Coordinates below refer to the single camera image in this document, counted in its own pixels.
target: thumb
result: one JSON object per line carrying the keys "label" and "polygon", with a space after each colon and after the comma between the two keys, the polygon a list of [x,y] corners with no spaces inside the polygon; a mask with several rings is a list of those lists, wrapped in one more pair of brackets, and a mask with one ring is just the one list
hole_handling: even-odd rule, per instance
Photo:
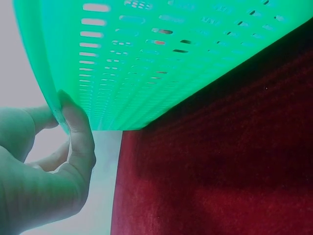
{"label": "thumb", "polygon": [[79,183],[78,178],[82,178],[83,188],[85,188],[89,186],[91,170],[96,162],[89,119],[85,111],[67,93],[61,90],[58,96],[70,131],[68,163],[64,164],[60,171],[75,176],[77,183]]}

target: ventilation hole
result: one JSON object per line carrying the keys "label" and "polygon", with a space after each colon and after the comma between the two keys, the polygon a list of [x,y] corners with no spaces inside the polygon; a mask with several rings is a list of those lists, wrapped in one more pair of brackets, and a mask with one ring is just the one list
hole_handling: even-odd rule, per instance
{"label": "ventilation hole", "polygon": [[251,36],[254,38],[262,38],[262,36],[257,33],[253,33]]}
{"label": "ventilation hole", "polygon": [[226,43],[222,41],[217,41],[216,44],[220,46],[226,46]]}
{"label": "ventilation hole", "polygon": [[97,43],[80,43],[79,46],[81,47],[91,47],[91,48],[99,48],[100,45]]}
{"label": "ventilation hole", "polygon": [[162,34],[172,34],[173,33],[173,31],[171,31],[171,30],[166,30],[166,29],[161,29],[161,28],[153,28],[152,32],[162,33]]}
{"label": "ventilation hole", "polygon": [[201,21],[204,23],[213,24],[213,25],[218,25],[220,23],[219,21],[206,17],[206,16],[202,17]]}
{"label": "ventilation hole", "polygon": [[90,52],[80,52],[79,55],[82,55],[82,56],[93,56],[93,57],[97,56],[97,54],[90,53]]}
{"label": "ventilation hole", "polygon": [[118,34],[125,35],[127,37],[136,37],[139,35],[139,32],[134,29],[124,29],[124,28],[117,28],[115,30]]}
{"label": "ventilation hole", "polygon": [[237,25],[239,25],[240,27],[247,27],[248,23],[240,21],[240,22],[237,23]]}
{"label": "ventilation hole", "polygon": [[82,24],[105,26],[106,22],[104,20],[101,20],[101,19],[83,18]]}
{"label": "ventilation hole", "polygon": [[110,7],[104,4],[94,4],[94,3],[86,3],[83,6],[85,11],[98,11],[98,12],[108,12],[110,11]]}
{"label": "ventilation hole", "polygon": [[274,19],[276,19],[277,21],[281,22],[281,21],[284,21],[284,17],[282,16],[275,16]]}
{"label": "ventilation hole", "polygon": [[79,80],[80,82],[91,82],[89,80]]}
{"label": "ventilation hole", "polygon": [[245,47],[251,47],[251,46],[253,46],[252,43],[245,43],[245,42],[243,42],[243,43],[240,43],[240,44],[243,45],[243,46],[245,46]]}
{"label": "ventilation hole", "polygon": [[268,25],[268,24],[263,25],[262,28],[264,28],[266,30],[273,30],[273,27]]}
{"label": "ventilation hole", "polygon": [[216,50],[211,50],[211,49],[207,50],[207,52],[209,52],[210,54],[215,54],[215,55],[218,54]]}
{"label": "ventilation hole", "polygon": [[92,87],[90,85],[83,85],[83,84],[79,84],[80,87]]}
{"label": "ventilation hole", "polygon": [[227,12],[227,13],[230,12],[230,10],[226,6],[220,5],[220,4],[213,6],[213,8],[214,10],[220,11],[220,12]]}
{"label": "ventilation hole", "polygon": [[102,38],[103,34],[102,33],[98,33],[98,32],[83,31],[83,32],[80,32],[80,36],[92,37],[92,38]]}
{"label": "ventilation hole", "polygon": [[269,0],[263,1],[263,5],[268,5],[268,4],[269,4]]}
{"label": "ventilation hole", "polygon": [[146,42],[156,44],[156,45],[164,45],[165,44],[164,41],[159,41],[159,40],[146,40]]}
{"label": "ventilation hole", "polygon": [[88,65],[94,65],[95,64],[94,61],[87,61],[87,60],[81,60],[81,61],[79,61],[79,63],[81,63],[81,64],[88,64]]}
{"label": "ventilation hole", "polygon": [[237,33],[234,33],[234,32],[231,32],[231,31],[226,32],[225,34],[228,35],[228,36],[231,36],[231,37],[237,37],[238,36]]}
{"label": "ventilation hole", "polygon": [[181,43],[191,44],[191,41],[189,41],[189,40],[181,40]]}
{"label": "ventilation hole", "polygon": [[179,53],[187,53],[187,50],[179,50],[179,49],[175,49],[173,50],[173,52],[179,52]]}
{"label": "ventilation hole", "polygon": [[256,10],[253,10],[253,11],[250,11],[250,12],[249,12],[249,15],[255,16],[255,17],[259,17],[259,16],[261,16],[261,13],[260,13],[260,12],[257,12]]}
{"label": "ventilation hole", "polygon": [[176,7],[176,8],[183,9],[183,10],[192,11],[195,9],[195,6],[193,4],[188,3],[188,2],[180,2],[180,1],[176,1],[176,0],[170,0],[167,2],[167,4],[169,4],[170,6]]}
{"label": "ventilation hole", "polygon": [[169,16],[169,15],[160,15],[159,19],[160,20],[164,20],[164,21],[170,21],[170,22],[173,22],[173,23],[178,23],[178,24],[181,24],[181,23],[185,22],[185,20],[182,19],[182,18],[177,18],[177,17]]}
{"label": "ventilation hole", "polygon": [[151,55],[159,55],[160,53],[157,50],[140,50],[142,53],[151,54]]}
{"label": "ventilation hole", "polygon": [[81,71],[93,71],[93,69],[87,69],[87,68],[79,68]]}
{"label": "ventilation hole", "polygon": [[139,8],[139,9],[146,9],[146,10],[151,10],[152,5],[150,3],[147,3],[145,1],[125,1],[124,2],[125,6],[131,6],[133,8]]}
{"label": "ventilation hole", "polygon": [[120,16],[119,19],[123,22],[132,24],[143,24],[146,22],[146,20],[143,17],[138,16]]}

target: plastic basket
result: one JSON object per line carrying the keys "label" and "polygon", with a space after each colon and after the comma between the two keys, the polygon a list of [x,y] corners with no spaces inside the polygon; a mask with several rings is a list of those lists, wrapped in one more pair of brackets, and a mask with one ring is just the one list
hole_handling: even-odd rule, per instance
{"label": "plastic basket", "polygon": [[93,130],[136,130],[313,16],[312,0],[15,0],[38,84]]}

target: red fabric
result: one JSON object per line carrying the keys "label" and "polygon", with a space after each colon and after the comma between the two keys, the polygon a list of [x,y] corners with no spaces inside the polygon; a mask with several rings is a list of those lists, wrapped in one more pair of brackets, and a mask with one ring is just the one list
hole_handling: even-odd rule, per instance
{"label": "red fabric", "polygon": [[313,234],[313,50],[261,70],[124,132],[112,235]]}

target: finger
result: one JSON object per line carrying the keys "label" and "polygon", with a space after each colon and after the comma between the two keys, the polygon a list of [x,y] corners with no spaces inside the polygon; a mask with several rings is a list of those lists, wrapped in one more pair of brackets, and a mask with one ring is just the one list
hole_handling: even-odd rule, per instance
{"label": "finger", "polygon": [[81,210],[88,192],[77,187],[72,175],[50,174],[38,170],[40,167],[33,169],[7,154],[5,164],[0,165],[0,176],[7,208],[4,218],[12,229],[8,234],[20,234]]}
{"label": "finger", "polygon": [[25,108],[24,110],[28,112],[34,121],[35,134],[43,129],[50,129],[58,126],[58,122],[47,105],[36,108]]}
{"label": "finger", "polygon": [[89,119],[84,110],[75,104],[67,93],[60,91],[58,96],[63,116],[70,130],[71,141],[68,164],[64,164],[59,172],[72,174],[82,187],[86,187],[89,185],[91,170],[96,161]]}
{"label": "finger", "polygon": [[69,141],[65,142],[61,145],[61,147],[52,153],[50,156],[40,159],[35,162],[28,163],[27,165],[38,168],[50,172],[56,170],[60,165],[62,165],[67,160],[68,149],[69,149]]}

